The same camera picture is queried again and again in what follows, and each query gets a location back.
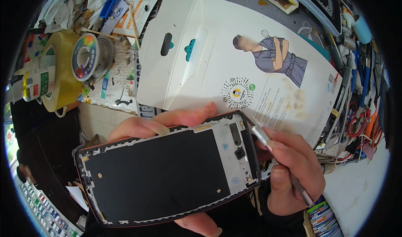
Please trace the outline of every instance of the wooden stick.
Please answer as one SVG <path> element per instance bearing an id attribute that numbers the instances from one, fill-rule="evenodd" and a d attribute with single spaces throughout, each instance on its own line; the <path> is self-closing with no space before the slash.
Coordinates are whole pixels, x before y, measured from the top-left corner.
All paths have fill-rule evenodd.
<path id="1" fill-rule="evenodd" d="M 84 31 L 84 32 L 90 32 L 90 33 L 96 33 L 96 34 L 99 34 L 99 35 L 104 35 L 104 36 L 107 36 L 107 37 L 109 37 L 109 38 L 115 39 L 115 40 L 117 40 L 117 41 L 120 40 L 120 37 L 118 37 L 118 36 L 107 35 L 106 33 L 101 33 L 101 32 L 98 32 L 98 31 L 93 31 L 93 30 L 91 30 L 91 29 L 84 28 L 84 27 L 82 28 L 82 31 Z"/>
<path id="2" fill-rule="evenodd" d="M 133 23 L 135 42 L 137 43 L 137 48 L 138 48 L 138 51 L 139 51 L 141 48 L 139 47 L 137 27 L 135 26 L 134 15 L 133 15 L 133 11 L 131 10 L 131 6 L 132 6 L 132 4 L 129 4 L 128 9 L 130 9 L 130 18 L 131 18 L 131 23 Z"/>

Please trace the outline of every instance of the fingernail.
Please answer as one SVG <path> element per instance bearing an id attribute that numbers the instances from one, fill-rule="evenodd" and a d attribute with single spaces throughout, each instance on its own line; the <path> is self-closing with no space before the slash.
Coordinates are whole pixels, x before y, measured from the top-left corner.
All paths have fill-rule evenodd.
<path id="1" fill-rule="evenodd" d="M 263 127 L 265 129 L 265 132 L 269 135 L 274 135 L 276 134 L 276 130 L 268 128 L 268 127 Z"/>
<path id="2" fill-rule="evenodd" d="M 204 113 L 208 111 L 208 108 L 202 107 L 202 108 L 195 108 L 195 109 L 189 109 L 191 112 L 197 112 L 197 113 Z"/>
<path id="3" fill-rule="evenodd" d="M 268 145 L 269 147 L 271 147 L 271 148 L 277 148 L 277 149 L 287 150 L 287 146 L 286 146 L 286 145 L 284 145 L 284 144 L 282 144 L 282 143 L 280 143 L 280 142 L 274 141 L 274 140 L 269 140 L 269 141 L 267 142 L 267 145 Z"/>
<path id="4" fill-rule="evenodd" d="M 222 233 L 222 228 L 218 228 L 218 231 L 214 235 L 207 235 L 207 237 L 218 237 Z"/>
<path id="5" fill-rule="evenodd" d="M 207 103 L 204 107 L 205 108 L 209 108 L 211 107 L 211 105 L 214 103 L 214 101 L 210 101 L 209 103 Z"/>
<path id="6" fill-rule="evenodd" d="M 271 180 L 275 182 L 281 182 L 285 178 L 286 171 L 282 169 L 271 170 Z"/>
<path id="7" fill-rule="evenodd" d="M 170 129 L 168 127 L 153 120 L 143 119 L 140 123 L 144 127 L 147 127 L 148 129 L 161 136 L 167 135 L 170 132 Z"/>

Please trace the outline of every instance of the hand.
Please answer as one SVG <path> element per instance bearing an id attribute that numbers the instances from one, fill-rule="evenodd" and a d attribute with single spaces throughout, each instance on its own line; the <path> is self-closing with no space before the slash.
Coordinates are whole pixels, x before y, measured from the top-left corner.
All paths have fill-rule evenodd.
<path id="1" fill-rule="evenodd" d="M 281 45 L 280 41 L 278 40 L 278 38 L 276 36 L 274 36 L 274 44 L 275 44 L 276 48 Z"/>
<path id="2" fill-rule="evenodd" d="M 271 213 L 285 216 L 307 208 L 300 193 L 292 186 L 289 170 L 299 179 L 313 201 L 316 201 L 325 188 L 324 174 L 317 156 L 301 135 L 276 131 L 263 127 L 271 141 L 274 158 L 281 164 L 271 170 L 271 193 L 267 205 Z M 261 142 L 260 149 L 267 150 Z"/>
<path id="3" fill-rule="evenodd" d="M 124 120 L 112 130 L 109 135 L 109 141 L 129 136 L 149 138 L 155 134 L 166 135 L 169 133 L 167 127 L 173 125 L 194 127 L 204 122 L 207 117 L 216 114 L 216 110 L 216 104 L 210 102 L 204 107 L 197 109 L 166 111 L 150 120 L 141 117 L 132 117 Z M 217 237 L 222 233 L 222 229 L 218 228 L 215 222 L 204 212 L 188 215 L 182 219 L 175 220 L 175 222 L 179 226 L 203 236 Z"/>

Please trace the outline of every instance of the qr code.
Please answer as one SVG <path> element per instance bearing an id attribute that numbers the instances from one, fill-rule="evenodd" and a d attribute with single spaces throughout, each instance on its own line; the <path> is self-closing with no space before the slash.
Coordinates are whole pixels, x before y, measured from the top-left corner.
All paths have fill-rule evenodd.
<path id="1" fill-rule="evenodd" d="M 332 83 L 332 81 L 334 80 L 334 76 L 331 73 L 329 74 L 328 80 L 330 83 Z"/>

